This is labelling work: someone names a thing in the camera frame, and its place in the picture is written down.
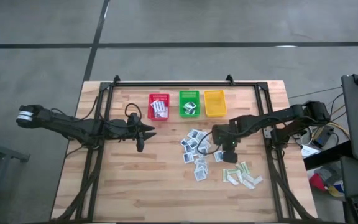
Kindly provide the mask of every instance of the concrete floor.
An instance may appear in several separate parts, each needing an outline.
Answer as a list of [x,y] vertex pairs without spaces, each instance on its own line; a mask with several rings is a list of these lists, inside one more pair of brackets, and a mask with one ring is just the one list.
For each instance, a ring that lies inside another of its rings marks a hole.
[[[0,0],[0,44],[92,43],[103,0]],[[358,41],[358,0],[111,0],[101,42]],[[20,105],[74,114],[90,49],[0,49],[0,145],[31,154],[13,162],[0,223],[48,220],[67,141],[15,123]],[[91,80],[285,80],[290,103],[329,103],[358,73],[358,47],[99,49]],[[335,108],[341,106],[339,100]],[[347,127],[346,117],[338,122]],[[343,221],[342,205],[314,194],[318,215]]]

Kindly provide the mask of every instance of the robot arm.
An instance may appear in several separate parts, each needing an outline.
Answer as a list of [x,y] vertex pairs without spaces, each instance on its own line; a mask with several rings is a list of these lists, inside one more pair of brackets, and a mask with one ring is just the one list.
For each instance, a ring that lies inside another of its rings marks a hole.
[[287,109],[262,116],[244,115],[233,118],[229,124],[217,124],[212,127],[213,142],[222,146],[223,161],[237,162],[234,152],[241,138],[250,136],[262,128],[283,123],[282,129],[270,132],[273,147],[286,146],[290,136],[302,133],[309,126],[324,126],[330,121],[325,104],[308,101],[303,105],[293,105]]
[[143,124],[136,113],[122,119],[104,121],[102,119],[78,119],[61,113],[54,113],[41,105],[20,106],[17,124],[23,128],[45,128],[74,138],[83,146],[98,147],[101,138],[105,140],[137,140],[137,151],[142,152],[144,141],[155,133],[154,127]]

